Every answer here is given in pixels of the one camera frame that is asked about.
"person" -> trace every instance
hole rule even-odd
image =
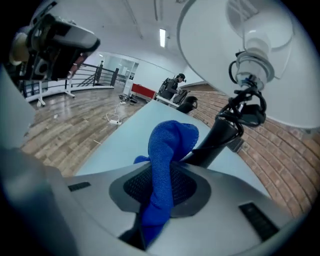
[[[178,74],[176,78],[170,79],[165,90],[160,94],[160,96],[170,101],[173,95],[178,93],[178,83],[183,82],[185,79],[186,76],[182,73]]]
[[[104,66],[104,61],[101,60],[100,66],[97,68],[96,70],[96,76],[95,76],[95,80],[99,83],[100,77],[101,77],[101,72],[102,72],[102,68]]]

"blue cloth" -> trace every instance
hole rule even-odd
[[[161,232],[174,207],[170,163],[180,161],[196,145],[199,131],[196,126],[174,120],[158,124],[152,131],[149,157],[138,156],[134,163],[151,161],[153,193],[142,213],[142,232],[146,246]]]

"power strip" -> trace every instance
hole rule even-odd
[[[122,122],[119,122],[119,121],[116,121],[116,120],[110,120],[109,123],[113,124],[113,125],[117,125],[117,126],[120,126],[122,124]]]

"black railing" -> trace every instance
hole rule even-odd
[[[114,87],[119,69],[115,71],[101,68],[98,66],[83,63],[76,71],[72,78],[71,87],[88,87],[88,86],[111,86]],[[39,94],[39,81],[19,81],[19,88],[21,89],[25,98]],[[62,87],[67,89],[68,80],[63,79],[56,82],[55,85],[50,85],[49,81],[42,81],[42,92],[48,91],[50,88]]]

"red panel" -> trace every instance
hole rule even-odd
[[[150,89],[143,87],[142,85],[136,84],[136,83],[134,83],[132,85],[131,91],[134,93],[137,93],[137,94],[144,95],[144,96],[151,98],[151,99],[153,99],[156,94],[156,92],[154,90],[150,90]]]

